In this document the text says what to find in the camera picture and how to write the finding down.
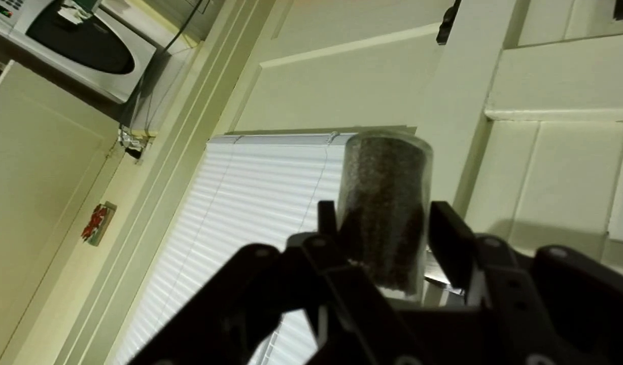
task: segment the white cabinet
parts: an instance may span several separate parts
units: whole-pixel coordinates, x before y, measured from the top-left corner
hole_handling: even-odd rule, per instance
[[[116,122],[33,71],[0,78],[0,353],[116,145]]]

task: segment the window blind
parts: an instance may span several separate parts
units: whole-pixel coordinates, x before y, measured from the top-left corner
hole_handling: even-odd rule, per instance
[[[316,228],[316,201],[337,199],[346,134],[219,136],[207,146],[179,218],[122,332],[111,364],[128,364],[245,243],[283,249]],[[305,364],[314,342],[285,315],[251,364]]]

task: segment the power cord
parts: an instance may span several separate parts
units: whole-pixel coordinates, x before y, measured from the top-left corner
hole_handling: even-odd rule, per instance
[[[213,0],[196,0],[196,5],[193,7],[193,11],[188,12],[188,16],[187,16],[187,20],[183,23],[183,27],[176,30],[176,34],[166,44],[166,48],[164,50],[160,50],[157,56],[155,56],[155,63],[157,62],[163,62],[163,57],[166,57],[168,56],[168,52],[171,52],[171,48],[183,37],[183,32],[188,29],[188,25],[191,25],[191,20],[193,20],[193,16],[196,14],[196,11],[202,7],[202,3],[204,3],[204,8],[202,8],[202,14],[209,11],[209,5],[213,3]],[[135,93],[135,99],[134,99],[134,110],[131,110],[131,118],[130,118],[130,127],[135,122],[135,118],[138,118],[138,106],[142,103],[142,99],[143,99],[143,92],[145,92],[145,73],[140,78],[140,82],[138,82],[138,93]],[[152,136],[150,136],[150,124],[152,124],[152,120],[149,120],[149,124],[143,127],[143,136],[140,136],[140,134],[135,134],[135,133],[131,133],[130,128],[125,128],[125,127],[122,127],[119,124],[119,131],[117,131],[117,143],[119,143],[119,146],[130,155],[130,156],[134,156],[135,161],[140,161],[142,158],[142,153],[145,151],[145,146],[149,146],[149,143],[152,140]]]

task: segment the cabinet door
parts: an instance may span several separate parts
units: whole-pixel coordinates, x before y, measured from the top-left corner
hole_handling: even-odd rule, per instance
[[[29,70],[5,68],[0,79],[0,352],[113,143],[116,122]]]

